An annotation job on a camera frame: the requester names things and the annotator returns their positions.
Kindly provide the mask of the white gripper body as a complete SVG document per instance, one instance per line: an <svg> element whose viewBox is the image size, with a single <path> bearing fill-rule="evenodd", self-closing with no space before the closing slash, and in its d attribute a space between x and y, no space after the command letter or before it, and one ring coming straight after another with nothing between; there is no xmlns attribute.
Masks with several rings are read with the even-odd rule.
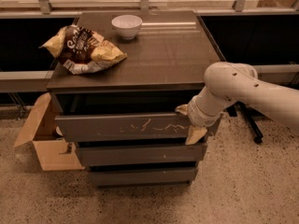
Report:
<svg viewBox="0 0 299 224"><path fill-rule="evenodd" d="M195 95L187 105L187 115L192 125L210 127L221 116L221 104L213 96Z"/></svg>

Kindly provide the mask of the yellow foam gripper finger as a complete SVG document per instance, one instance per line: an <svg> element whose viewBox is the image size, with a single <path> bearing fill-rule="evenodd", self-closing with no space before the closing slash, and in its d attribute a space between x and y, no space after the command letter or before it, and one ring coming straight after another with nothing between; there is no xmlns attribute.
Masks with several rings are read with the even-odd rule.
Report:
<svg viewBox="0 0 299 224"><path fill-rule="evenodd" d="M206 127L198 127L191 125L188 130L188 136L185 141L186 145L194 145L196 144L201 138L205 136L207 132Z"/></svg>
<svg viewBox="0 0 299 224"><path fill-rule="evenodd" d="M187 105L179 105L175 108L176 112L179 112L182 115L188 114L188 106Z"/></svg>

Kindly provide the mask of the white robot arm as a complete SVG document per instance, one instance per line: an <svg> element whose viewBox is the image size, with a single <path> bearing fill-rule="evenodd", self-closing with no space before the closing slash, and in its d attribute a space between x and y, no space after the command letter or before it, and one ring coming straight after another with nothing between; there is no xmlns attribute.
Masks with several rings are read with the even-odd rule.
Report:
<svg viewBox="0 0 299 224"><path fill-rule="evenodd" d="M177 112L191 122L187 145L197 143L227 107L241 102L299 134L299 90L258 79L249 64L217 62L204 73L205 87Z"/></svg>

